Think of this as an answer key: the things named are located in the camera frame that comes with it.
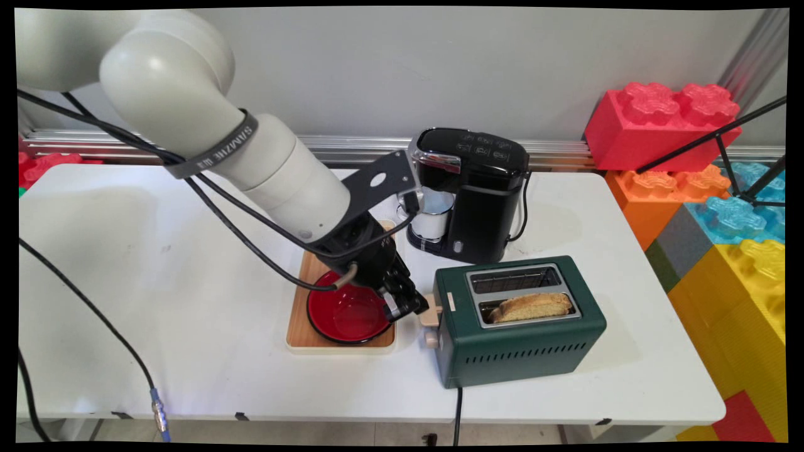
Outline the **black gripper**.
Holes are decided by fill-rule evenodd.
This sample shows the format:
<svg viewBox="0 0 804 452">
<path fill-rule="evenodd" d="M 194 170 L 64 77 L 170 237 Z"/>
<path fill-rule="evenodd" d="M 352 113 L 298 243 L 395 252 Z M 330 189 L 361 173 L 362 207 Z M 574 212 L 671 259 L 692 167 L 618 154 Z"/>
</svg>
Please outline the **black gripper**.
<svg viewBox="0 0 804 452">
<path fill-rule="evenodd" d="M 428 311 L 430 304 L 418 292 L 410 278 L 410 270 L 401 265 L 393 238 L 386 237 L 368 244 L 385 232 L 379 221 L 365 212 L 311 246 L 318 259 L 336 274 L 345 274 L 349 264 L 356 263 L 358 272 L 351 283 L 377 290 L 385 303 L 385 317 L 390 323 L 395 323 L 411 313 L 420 315 Z M 368 245 L 354 251 L 362 244 Z"/>
</svg>

